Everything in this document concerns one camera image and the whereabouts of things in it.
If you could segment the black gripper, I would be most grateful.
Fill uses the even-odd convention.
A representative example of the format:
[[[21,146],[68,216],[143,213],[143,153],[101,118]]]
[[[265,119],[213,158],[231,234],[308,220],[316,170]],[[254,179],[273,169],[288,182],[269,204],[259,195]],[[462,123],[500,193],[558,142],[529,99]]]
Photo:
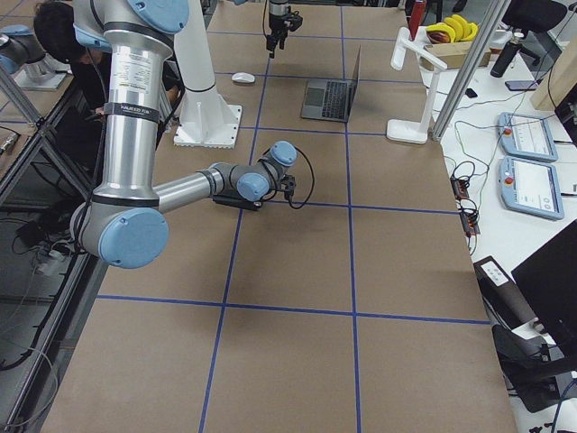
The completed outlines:
[[[282,193],[284,199],[291,201],[294,197],[295,188],[297,186],[295,177],[293,175],[285,175],[279,180],[279,184],[276,187],[278,193]]]
[[[285,40],[289,32],[295,32],[303,23],[303,17],[299,12],[288,12],[283,15],[269,14],[270,34],[266,35],[266,49],[270,51],[270,59],[275,58],[275,50],[285,47]]]

